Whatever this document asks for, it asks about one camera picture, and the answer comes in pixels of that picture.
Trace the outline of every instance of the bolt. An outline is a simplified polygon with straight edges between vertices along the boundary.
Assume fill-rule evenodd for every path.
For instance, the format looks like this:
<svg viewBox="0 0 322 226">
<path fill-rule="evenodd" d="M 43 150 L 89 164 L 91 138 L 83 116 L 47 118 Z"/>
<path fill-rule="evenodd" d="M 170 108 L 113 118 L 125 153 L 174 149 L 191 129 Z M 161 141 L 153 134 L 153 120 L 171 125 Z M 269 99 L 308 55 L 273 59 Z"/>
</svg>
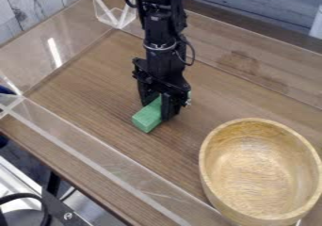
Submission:
<svg viewBox="0 0 322 226">
<path fill-rule="evenodd" d="M 73 213 L 67 213 L 66 215 L 65 215 L 65 219 L 66 220 L 71 220 L 74 218 L 74 214 Z"/>
</svg>

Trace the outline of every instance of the wooden table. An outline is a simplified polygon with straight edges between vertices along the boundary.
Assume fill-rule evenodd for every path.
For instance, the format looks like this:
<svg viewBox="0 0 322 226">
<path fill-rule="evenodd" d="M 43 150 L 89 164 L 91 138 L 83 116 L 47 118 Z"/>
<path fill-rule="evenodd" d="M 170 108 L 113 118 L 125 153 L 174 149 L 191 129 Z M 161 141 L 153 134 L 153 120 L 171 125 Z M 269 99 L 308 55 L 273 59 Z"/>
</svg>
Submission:
<svg viewBox="0 0 322 226">
<path fill-rule="evenodd" d="M 273 59 L 292 63 L 292 54 L 288 54 L 286 57 L 274 51 L 277 47 L 281 47 L 285 51 L 308 55 L 302 57 L 302 60 L 301 58 L 296 59 L 298 68 L 304 65 L 305 60 L 312 60 L 314 65 L 318 62 L 322 64 L 321 55 L 314 54 L 310 57 L 310 51 L 293 48 L 286 43 L 252 35 L 252 33 L 246 35 L 245 30 L 241 30 L 241 38 L 237 41 L 233 36 L 237 34 L 238 28 L 225 24 L 221 24 L 221 28 L 216 28 L 216 24 L 217 22 L 213 26 L 201 24 L 199 28 L 206 27 L 209 31 L 213 30 L 210 36 L 224 37 L 222 48 L 230 50 L 230 47 L 234 47 L 237 43 L 244 43 L 246 46 L 246 50 L 236 54 L 234 57 L 222 58 L 222 65 L 236 64 L 237 59 L 242 59 L 241 63 L 252 65 L 254 58 L 245 57 L 246 53 L 254 53 L 254 51 L 249 51 L 248 48 L 256 44 L 265 44 L 261 48 L 265 50 L 268 40 L 273 46 L 268 54 L 272 54 Z M 194 35 L 194 31 L 198 29 L 189 30 L 190 36 Z M 207 199 L 199 179 L 198 155 L 207 133 L 222 123 L 248 117 L 280 121 L 309 139 L 322 155 L 321 109 L 286 96 L 285 94 L 289 93 L 284 90 L 286 87 L 278 88 L 281 89 L 278 93 L 273 91 L 276 85 L 266 89 L 237 76 L 245 74 L 234 75 L 225 72 L 224 66 L 221 68 L 221 61 L 214 61 L 214 59 L 206 63 L 199 61 L 194 67 L 187 69 L 186 78 L 191 83 L 194 95 L 193 106 L 185 109 L 181 116 L 173 121 L 162 124 L 151 134 L 146 135 L 141 132 L 131 123 L 131 117 L 141 109 L 137 81 L 131 78 L 134 69 L 131 59 L 145 57 L 141 45 L 141 38 L 113 30 L 69 63 L 69 66 L 53 74 L 27 93 L 27 97 L 86 132 L 106 141 L 162 178 L 206 203 Z M 198 43 L 199 48 L 201 46 L 207 47 L 205 43 Z M 316 69 L 321 72 L 317 77 L 322 76 L 322 68 L 316 67 Z M 36 134 L 16 118 L 7 116 L 0 121 L 0 128 L 2 132 L 19 143 L 24 150 L 31 152 L 79 190 L 101 205 L 113 210 L 130 224 L 177 225 L 158 210 L 143 203 L 109 178 L 97 173 L 82 160 L 67 154 Z M 106 154 L 103 149 L 93 153 Z M 316 206 L 301 225 L 318 225 L 322 220 L 321 210 L 322 202 Z M 220 221 L 214 222 L 213 225 L 228 224 Z"/>
</svg>

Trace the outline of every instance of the green block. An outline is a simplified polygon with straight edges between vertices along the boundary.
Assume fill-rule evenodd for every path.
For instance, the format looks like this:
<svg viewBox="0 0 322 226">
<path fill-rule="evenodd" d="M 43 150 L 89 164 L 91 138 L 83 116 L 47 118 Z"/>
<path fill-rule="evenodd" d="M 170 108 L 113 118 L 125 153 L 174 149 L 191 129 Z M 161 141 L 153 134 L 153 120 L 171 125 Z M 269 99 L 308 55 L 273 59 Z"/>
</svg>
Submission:
<svg viewBox="0 0 322 226">
<path fill-rule="evenodd" d="M 145 133 L 150 133 L 159 126 L 162 123 L 162 97 L 135 114 L 133 123 Z"/>
</svg>

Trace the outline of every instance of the bowl rim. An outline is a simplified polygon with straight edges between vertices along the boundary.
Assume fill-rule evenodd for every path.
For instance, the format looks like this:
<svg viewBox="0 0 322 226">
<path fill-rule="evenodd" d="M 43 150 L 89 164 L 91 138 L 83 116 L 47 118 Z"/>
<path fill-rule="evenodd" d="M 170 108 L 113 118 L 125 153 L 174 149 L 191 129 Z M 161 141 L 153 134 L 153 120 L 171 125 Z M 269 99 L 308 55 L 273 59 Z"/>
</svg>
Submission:
<svg viewBox="0 0 322 226">
<path fill-rule="evenodd" d="M 313 193 L 310 199 L 308 200 L 308 202 L 301 207 L 298 207 L 297 209 L 294 209 L 293 211 L 290 211 L 285 214 L 253 216 L 253 215 L 248 215 L 248 214 L 242 213 L 241 211 L 238 211 L 234 207 L 228 205 L 226 201 L 218 196 L 216 190 L 213 189 L 213 184 L 212 184 L 212 181 L 210 181 L 210 179 L 207 177 L 207 174 L 206 174 L 205 151 L 207 149 L 209 141 L 213 139 L 214 135 L 218 134 L 218 132 L 222 131 L 225 128 L 228 128 L 230 125 L 233 125 L 236 123 L 240 123 L 240 122 L 252 122 L 252 121 L 273 124 L 273 125 L 281 127 L 282 129 L 285 129 L 288 132 L 290 132 L 296 137 L 298 137 L 301 139 L 305 146 L 310 150 L 312 156 L 314 158 L 314 163 L 316 163 L 318 175 L 320 175 L 318 176 L 317 188 L 316 188 L 314 193 Z M 205 139 L 205 142 L 203 142 L 203 145 L 202 145 L 202 148 L 201 148 L 201 152 L 199 152 L 199 169 L 201 169 L 201 175 L 202 175 L 202 179 L 205 181 L 205 185 L 206 185 L 207 189 L 210 190 L 212 194 L 221 201 L 221 203 L 226 206 L 226 208 L 229 208 L 233 212 L 236 212 L 238 215 L 241 215 L 246 218 L 254 218 L 254 219 L 260 219 L 260 220 L 288 220 L 288 219 L 292 219 L 292 218 L 297 218 L 301 215 L 306 214 L 312 210 L 312 208 L 317 204 L 317 202 L 320 200 L 320 197 L 321 197 L 321 194 L 322 194 L 322 162 L 321 162 L 321 158 L 320 158 L 320 155 L 318 155 L 314 147 L 312 146 L 312 144 L 306 140 L 306 138 L 301 134 L 298 134 L 290 127 L 288 127 L 285 124 L 282 124 L 277 121 L 272 121 L 272 120 L 268 120 L 268 119 L 244 118 L 244 119 L 237 119 L 237 120 L 229 121 L 229 122 L 224 123 L 222 125 L 220 125 L 209 133 L 209 135 Z"/>
</svg>

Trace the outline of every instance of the table surface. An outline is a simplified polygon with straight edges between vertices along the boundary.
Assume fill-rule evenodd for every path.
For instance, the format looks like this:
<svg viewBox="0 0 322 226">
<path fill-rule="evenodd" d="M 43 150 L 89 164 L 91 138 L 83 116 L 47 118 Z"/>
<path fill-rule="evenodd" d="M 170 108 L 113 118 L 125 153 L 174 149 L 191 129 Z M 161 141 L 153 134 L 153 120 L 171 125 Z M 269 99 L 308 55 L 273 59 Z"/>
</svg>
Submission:
<svg viewBox="0 0 322 226">
<path fill-rule="evenodd" d="M 133 115 L 141 110 L 137 81 L 131 78 L 133 58 L 145 57 L 141 45 L 141 38 L 113 30 L 69 66 L 30 91 L 30 99 L 206 203 L 199 179 L 199 149 L 207 133 L 222 123 L 250 117 L 280 121 L 309 139 L 322 155 L 321 110 L 224 72 L 216 68 L 216 62 L 205 64 L 198 61 L 186 71 L 193 86 L 193 106 L 151 134 L 141 132 L 131 123 Z M 0 128 L 130 224 L 151 225 L 154 222 L 154 225 L 175 225 L 12 116 L 0 121 Z M 103 150 L 94 153 L 106 154 Z M 321 207 L 322 202 L 301 225 L 317 225 L 322 220 Z"/>
</svg>

